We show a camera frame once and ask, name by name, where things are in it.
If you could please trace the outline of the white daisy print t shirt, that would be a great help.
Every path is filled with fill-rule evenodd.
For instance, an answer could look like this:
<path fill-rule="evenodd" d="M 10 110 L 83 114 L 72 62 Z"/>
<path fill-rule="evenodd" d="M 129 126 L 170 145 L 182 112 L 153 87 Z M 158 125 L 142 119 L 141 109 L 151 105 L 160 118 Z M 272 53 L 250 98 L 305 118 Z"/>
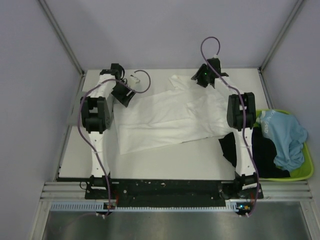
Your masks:
<path fill-rule="evenodd" d="M 186 75 L 169 77 L 173 89 L 113 107 L 121 155 L 181 144 L 232 132 L 227 101 L 212 86 Z"/>

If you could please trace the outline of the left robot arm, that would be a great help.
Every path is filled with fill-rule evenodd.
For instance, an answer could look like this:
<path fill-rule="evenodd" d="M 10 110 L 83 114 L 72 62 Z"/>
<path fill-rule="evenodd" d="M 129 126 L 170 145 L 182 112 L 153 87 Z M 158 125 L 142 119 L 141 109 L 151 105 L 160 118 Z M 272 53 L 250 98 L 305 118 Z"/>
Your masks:
<path fill-rule="evenodd" d="M 102 179 L 96 186 L 96 192 L 105 199 L 114 191 L 109 181 L 110 168 L 105 150 L 107 131 L 113 120 L 114 101 L 127 107 L 136 93 L 125 79 L 125 69 L 119 63 L 112 63 L 109 69 L 100 71 L 97 84 L 80 98 L 77 130 L 91 150 L 91 176 Z"/>

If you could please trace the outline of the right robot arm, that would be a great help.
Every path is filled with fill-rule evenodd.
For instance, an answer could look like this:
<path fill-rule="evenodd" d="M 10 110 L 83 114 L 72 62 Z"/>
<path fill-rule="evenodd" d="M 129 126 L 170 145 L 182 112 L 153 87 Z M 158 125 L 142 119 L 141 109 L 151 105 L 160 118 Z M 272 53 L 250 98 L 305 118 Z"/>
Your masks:
<path fill-rule="evenodd" d="M 257 167 L 252 153 L 252 134 L 256 121 L 256 101 L 252 92 L 243 92 L 221 71 L 217 56 L 205 60 L 191 78 L 204 88 L 212 86 L 227 101 L 226 121 L 235 140 L 235 179 L 229 198 L 245 198 L 259 184 Z"/>

